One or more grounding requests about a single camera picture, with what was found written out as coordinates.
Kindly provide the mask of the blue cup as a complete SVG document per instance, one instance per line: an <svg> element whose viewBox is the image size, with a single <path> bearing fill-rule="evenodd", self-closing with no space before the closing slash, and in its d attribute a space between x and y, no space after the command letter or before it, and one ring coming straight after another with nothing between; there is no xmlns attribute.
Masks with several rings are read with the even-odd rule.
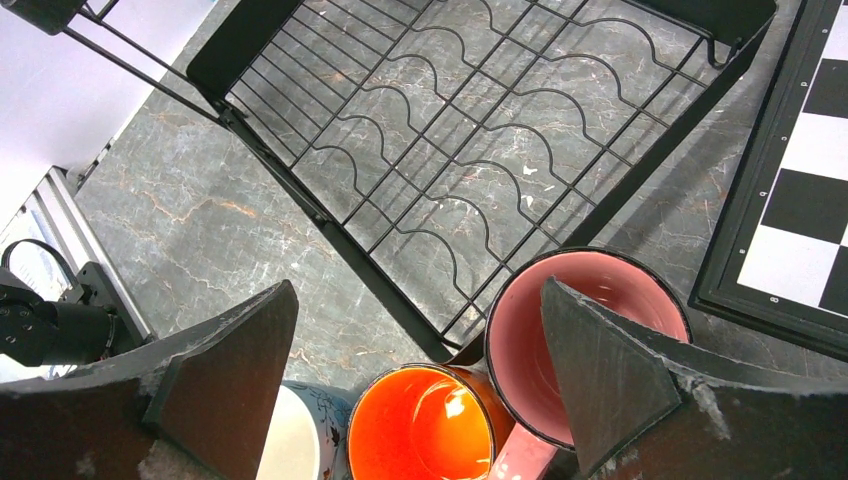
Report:
<svg viewBox="0 0 848 480"><path fill-rule="evenodd" d="M283 381L256 477L350 479L347 442L355 401L345 389Z"/></svg>

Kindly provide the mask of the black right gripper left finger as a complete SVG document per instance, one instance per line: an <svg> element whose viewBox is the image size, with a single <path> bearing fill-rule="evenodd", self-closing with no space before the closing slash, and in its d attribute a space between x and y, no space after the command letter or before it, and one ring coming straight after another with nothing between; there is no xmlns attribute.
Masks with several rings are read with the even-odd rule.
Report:
<svg viewBox="0 0 848 480"><path fill-rule="evenodd" d="M292 346L289 281L52 380L1 387L5 479L252 479Z"/></svg>

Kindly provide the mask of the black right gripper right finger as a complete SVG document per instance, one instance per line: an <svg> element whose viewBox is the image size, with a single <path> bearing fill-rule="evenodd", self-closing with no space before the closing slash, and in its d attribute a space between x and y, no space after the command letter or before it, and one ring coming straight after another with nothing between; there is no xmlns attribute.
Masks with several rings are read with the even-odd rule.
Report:
<svg viewBox="0 0 848 480"><path fill-rule="evenodd" d="M541 315L586 477L846 477L845 380L679 342L552 278Z"/></svg>

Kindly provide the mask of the pink floral mug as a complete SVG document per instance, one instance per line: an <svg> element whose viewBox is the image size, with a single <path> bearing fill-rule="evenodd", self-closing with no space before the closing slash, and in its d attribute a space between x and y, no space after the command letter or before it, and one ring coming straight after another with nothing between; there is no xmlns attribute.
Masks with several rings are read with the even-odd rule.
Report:
<svg viewBox="0 0 848 480"><path fill-rule="evenodd" d="M692 340L669 285L625 254L581 246L527 262L498 293L485 329L493 384L516 420L490 469L492 479L540 479L558 450L574 446L543 331L541 289L550 277L636 323Z"/></svg>

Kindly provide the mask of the orange cup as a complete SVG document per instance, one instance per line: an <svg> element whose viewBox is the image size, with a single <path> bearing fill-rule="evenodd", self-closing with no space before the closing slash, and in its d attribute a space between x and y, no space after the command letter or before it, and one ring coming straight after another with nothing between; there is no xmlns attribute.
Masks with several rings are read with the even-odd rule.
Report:
<svg viewBox="0 0 848 480"><path fill-rule="evenodd" d="M484 479L516 421L480 372L413 363L385 372L352 410L355 479Z"/></svg>

